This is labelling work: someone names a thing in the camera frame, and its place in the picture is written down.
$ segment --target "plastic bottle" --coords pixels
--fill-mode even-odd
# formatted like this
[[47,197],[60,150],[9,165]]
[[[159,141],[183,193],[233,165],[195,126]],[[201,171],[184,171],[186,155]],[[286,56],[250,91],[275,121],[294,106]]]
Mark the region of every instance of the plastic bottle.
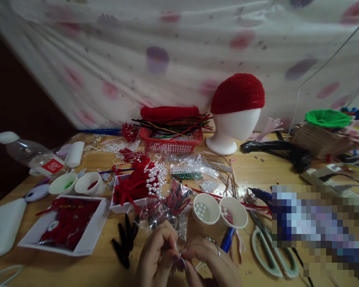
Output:
[[39,143],[20,139],[14,132],[0,133],[0,143],[5,144],[8,154],[19,163],[47,177],[58,177],[69,172],[64,161]]

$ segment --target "wooden table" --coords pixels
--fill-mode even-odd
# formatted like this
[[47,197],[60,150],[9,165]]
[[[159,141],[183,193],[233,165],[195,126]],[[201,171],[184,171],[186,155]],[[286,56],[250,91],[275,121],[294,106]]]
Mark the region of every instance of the wooden table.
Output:
[[[206,151],[204,143],[196,147],[196,151]],[[279,183],[280,185],[308,185],[297,173],[292,171],[292,165],[287,160],[263,153],[253,152],[242,154],[240,151],[229,156],[233,161],[235,175],[239,190],[247,187],[258,187],[270,191],[270,186]],[[114,155],[103,152],[89,152],[82,159],[81,165],[76,172],[87,168],[87,172],[109,170],[113,165]],[[315,161],[312,167],[319,168],[324,163]],[[35,184],[40,182],[42,177],[29,177],[22,184],[16,187],[10,194],[0,201],[0,206],[24,196]],[[105,194],[111,199],[111,191],[107,189]],[[138,264],[141,249],[147,238],[146,232],[140,230],[134,243],[134,249],[130,255],[130,269],[125,270],[119,263],[110,241],[115,238],[119,241],[117,224],[124,221],[123,214],[109,213],[107,222],[97,242],[92,255],[82,258],[64,256],[36,249],[17,247],[16,244],[28,232],[37,221],[37,212],[45,210],[54,199],[54,196],[29,203],[22,219],[20,229],[17,233],[14,247],[10,252],[0,257],[0,270],[15,264],[24,266],[22,272],[15,277],[9,286],[133,286],[134,273]],[[243,263],[240,266],[244,286],[309,286],[307,278],[302,277],[303,269],[300,267],[300,276],[293,279],[274,279],[266,273],[257,263],[250,245],[250,235],[253,230],[252,218],[249,216],[249,223],[240,234],[246,246],[246,253],[242,254]],[[226,229],[219,225],[202,226],[196,223],[192,216],[189,217],[188,239],[194,236],[210,236],[219,243]],[[299,246],[299,254],[302,260],[307,263],[313,262],[314,258],[309,256],[309,251]],[[201,275],[209,276],[207,268],[200,271]],[[340,286],[359,286],[359,279],[349,278],[344,271],[333,271],[333,276]],[[0,275],[0,283],[10,275]],[[322,277],[319,265],[310,265],[310,277],[315,286],[335,286],[330,278]],[[168,286],[186,286],[184,273],[176,272],[174,278],[170,279]]]

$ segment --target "red plastic basket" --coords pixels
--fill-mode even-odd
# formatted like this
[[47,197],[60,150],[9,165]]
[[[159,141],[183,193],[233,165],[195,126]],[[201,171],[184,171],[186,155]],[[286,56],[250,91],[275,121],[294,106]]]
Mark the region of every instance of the red plastic basket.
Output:
[[156,153],[185,153],[191,154],[194,147],[202,141],[202,129],[195,130],[191,136],[194,141],[177,141],[151,138],[153,131],[148,128],[140,129],[140,137],[146,142],[145,152],[153,151]]

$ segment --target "paper cup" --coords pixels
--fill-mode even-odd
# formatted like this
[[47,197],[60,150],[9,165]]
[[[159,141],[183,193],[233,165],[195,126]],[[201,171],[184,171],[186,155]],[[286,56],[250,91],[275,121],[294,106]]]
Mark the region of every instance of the paper cup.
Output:
[[[77,180],[77,174],[66,173],[56,178],[54,182],[51,183],[48,191],[50,194],[74,195],[75,191],[73,190],[73,188]],[[73,183],[66,189],[65,187],[71,182]]]
[[227,227],[237,229],[245,228],[248,221],[247,211],[244,206],[232,197],[224,197],[219,202],[221,218],[219,221]]
[[[91,189],[88,190],[93,183],[97,182]],[[80,194],[85,194],[91,197],[97,197],[105,192],[105,183],[97,172],[86,173],[80,178],[76,185],[75,191]]]
[[[194,198],[193,204],[193,217],[197,222],[206,225],[213,225],[218,221],[221,210],[219,208],[218,202],[214,199],[214,197],[207,193],[200,193]],[[197,214],[198,204],[203,204],[206,206],[203,216]]]

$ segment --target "red beanie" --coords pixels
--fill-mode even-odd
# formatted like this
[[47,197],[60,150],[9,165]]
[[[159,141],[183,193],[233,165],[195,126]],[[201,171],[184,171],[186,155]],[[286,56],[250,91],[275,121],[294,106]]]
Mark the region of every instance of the red beanie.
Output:
[[224,80],[211,101],[212,114],[228,114],[263,108],[262,83],[251,74],[235,74]]

